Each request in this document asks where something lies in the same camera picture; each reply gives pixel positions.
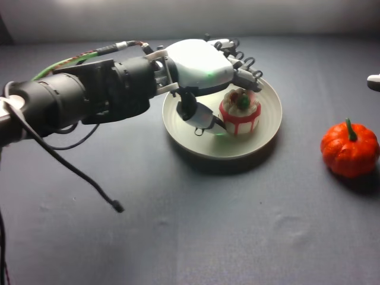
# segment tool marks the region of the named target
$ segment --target green stem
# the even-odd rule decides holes
[[[357,140],[357,135],[354,132],[352,126],[351,126],[351,121],[350,121],[349,118],[346,119],[346,125],[347,125],[347,129],[349,130],[349,140],[350,141],[356,141]]]

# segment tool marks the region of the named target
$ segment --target backdrop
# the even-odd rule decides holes
[[[1,0],[16,43],[380,29],[379,0]]]

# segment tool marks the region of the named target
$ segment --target cupcake with red icing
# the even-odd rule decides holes
[[[261,105],[253,91],[239,88],[224,96],[219,111],[227,132],[240,135],[254,131],[259,122]]]

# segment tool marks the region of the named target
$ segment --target white plate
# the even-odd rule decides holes
[[[162,108],[162,117],[170,136],[184,149],[209,159],[230,160],[248,156],[266,145],[277,133],[283,115],[280,98],[276,91],[263,79],[260,79],[262,91],[258,100],[261,103],[261,115],[253,134],[213,135],[204,132],[198,137],[195,128],[184,122],[177,114],[176,107],[180,100],[168,94]],[[233,88],[229,85],[225,90],[207,96],[197,97],[197,100],[219,114],[219,104],[224,95]]]

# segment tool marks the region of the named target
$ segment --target gray tablecloth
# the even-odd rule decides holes
[[[0,47],[0,83],[103,45]],[[14,284],[380,283],[378,176],[339,180],[319,151],[326,130],[347,116],[380,135],[380,94],[366,86],[380,71],[380,41],[249,37],[240,49],[257,58],[284,113],[275,141],[248,170],[209,171],[176,148],[163,97],[63,153],[123,203],[123,214],[34,141],[4,149],[0,204]],[[140,54],[136,47],[110,57]],[[67,145],[88,130],[47,140]]]

